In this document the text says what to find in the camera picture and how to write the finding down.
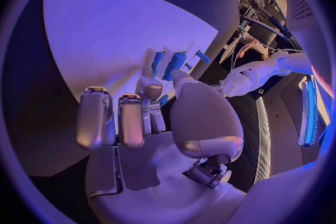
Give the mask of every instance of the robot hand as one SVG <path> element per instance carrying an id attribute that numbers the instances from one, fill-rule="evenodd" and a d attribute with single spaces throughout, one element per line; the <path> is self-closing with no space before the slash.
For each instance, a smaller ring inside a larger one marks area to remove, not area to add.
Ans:
<path id="1" fill-rule="evenodd" d="M 254 91 L 274 75 L 286 76 L 291 72 L 312 74 L 311 64 L 305 53 L 278 51 L 260 62 L 251 62 L 233 69 L 227 77 L 215 86 L 224 96 L 233 97 Z"/>

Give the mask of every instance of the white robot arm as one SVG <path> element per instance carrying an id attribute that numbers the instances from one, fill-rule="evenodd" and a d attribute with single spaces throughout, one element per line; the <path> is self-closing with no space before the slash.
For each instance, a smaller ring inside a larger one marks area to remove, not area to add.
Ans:
<path id="1" fill-rule="evenodd" d="M 271 76 L 286 76 L 291 72 L 312 74 L 311 63 L 305 53 L 275 52 L 265 61 L 233 69 L 220 85 L 214 87 L 227 97 L 244 95 L 264 85 Z"/>

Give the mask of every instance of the vent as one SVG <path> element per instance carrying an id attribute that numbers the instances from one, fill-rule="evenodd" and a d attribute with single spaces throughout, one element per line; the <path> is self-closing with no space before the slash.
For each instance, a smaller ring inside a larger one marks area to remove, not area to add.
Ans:
<path id="1" fill-rule="evenodd" d="M 300 20 L 313 15 L 305 0 L 291 0 L 291 19 Z"/>

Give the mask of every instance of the person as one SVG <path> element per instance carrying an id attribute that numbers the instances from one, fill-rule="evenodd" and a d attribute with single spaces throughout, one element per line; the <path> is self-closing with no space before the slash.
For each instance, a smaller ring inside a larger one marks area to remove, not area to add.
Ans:
<path id="1" fill-rule="evenodd" d="M 260 54 L 261 60 L 267 60 L 269 58 L 268 48 L 264 47 L 261 42 L 259 42 L 256 38 L 251 36 L 249 33 L 245 33 L 245 39 L 241 40 L 240 43 L 247 45 L 243 47 L 240 53 L 237 55 L 238 58 L 244 57 L 245 53 L 249 49 L 253 49 Z"/>

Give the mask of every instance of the white curved surface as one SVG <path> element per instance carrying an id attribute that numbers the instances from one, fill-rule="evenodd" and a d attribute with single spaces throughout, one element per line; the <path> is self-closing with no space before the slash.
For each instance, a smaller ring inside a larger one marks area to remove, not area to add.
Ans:
<path id="1" fill-rule="evenodd" d="M 79 101 L 87 86 L 107 88 L 117 99 L 134 93 L 150 47 L 187 51 L 196 66 L 218 31 L 163 0 L 44 0 L 44 23 L 55 62 Z M 190 73 L 186 67 L 182 70 Z M 172 82 L 163 81 L 172 96 Z"/>

